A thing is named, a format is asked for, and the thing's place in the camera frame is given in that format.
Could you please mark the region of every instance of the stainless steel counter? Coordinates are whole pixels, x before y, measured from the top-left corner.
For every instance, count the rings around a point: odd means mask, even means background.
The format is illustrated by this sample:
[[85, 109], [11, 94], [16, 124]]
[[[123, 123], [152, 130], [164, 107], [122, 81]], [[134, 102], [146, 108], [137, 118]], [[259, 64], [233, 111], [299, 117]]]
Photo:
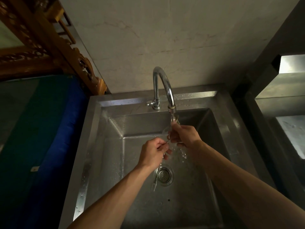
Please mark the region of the stainless steel counter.
[[[239, 167], [267, 184], [275, 186], [231, 97], [222, 86], [176, 88], [173, 89], [173, 93], [177, 114], [181, 115], [181, 124], [194, 125], [201, 138], [209, 145]], [[147, 139], [164, 136], [162, 131], [169, 124], [165, 92], [160, 91], [159, 111], [146, 106], [146, 101], [151, 100], [152, 97], [153, 91], [144, 91], [90, 98], [60, 220], [60, 229], [67, 228], [84, 209], [93, 204], [135, 166], [141, 145]], [[147, 225], [150, 227], [162, 225], [172, 228], [182, 223], [185, 227], [231, 228], [236, 224], [242, 224], [238, 217], [235, 221], [231, 219], [234, 213], [211, 185], [210, 180], [205, 178], [204, 171], [196, 168], [190, 159], [185, 160], [185, 163], [181, 163], [180, 159], [176, 154], [172, 160], [164, 164], [171, 166], [175, 173], [170, 186], [157, 186], [156, 192], [152, 193], [148, 188], [152, 184], [153, 174], [148, 177], [122, 227], [145, 225], [147, 228]], [[192, 186], [194, 182], [190, 182], [186, 175], [198, 179], [195, 185], [199, 185], [200, 189]], [[175, 195], [180, 193], [178, 184], [187, 187], [185, 196]], [[204, 196], [200, 196], [202, 194], [200, 191], [206, 191]], [[165, 205], [163, 200], [174, 195], [176, 197]], [[192, 196], [203, 198], [202, 206], [199, 206], [201, 210], [192, 208], [192, 204], [196, 204]], [[145, 198], [151, 199], [151, 204], [146, 204], [143, 200]], [[177, 208], [183, 211], [184, 207], [188, 207], [193, 213], [187, 219], [179, 218], [181, 212], [170, 211]], [[136, 216], [137, 208], [141, 208], [142, 217]], [[174, 219], [161, 220], [160, 215]]]

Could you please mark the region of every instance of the faucet spout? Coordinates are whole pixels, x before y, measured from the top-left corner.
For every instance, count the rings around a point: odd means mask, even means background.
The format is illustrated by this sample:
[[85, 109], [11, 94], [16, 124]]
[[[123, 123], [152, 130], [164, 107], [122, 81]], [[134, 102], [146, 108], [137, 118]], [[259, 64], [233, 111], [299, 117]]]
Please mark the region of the faucet spout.
[[158, 66], [154, 68], [153, 73], [152, 73], [153, 89], [154, 89], [154, 100], [151, 103], [152, 108], [154, 110], [160, 109], [158, 76], [160, 76], [164, 89], [166, 91], [166, 97], [167, 97], [167, 101], [168, 101], [168, 111], [173, 114], [176, 112], [176, 105], [175, 105], [175, 100], [173, 99], [173, 92], [172, 92], [172, 89], [170, 86], [170, 82], [169, 82], [164, 70]]

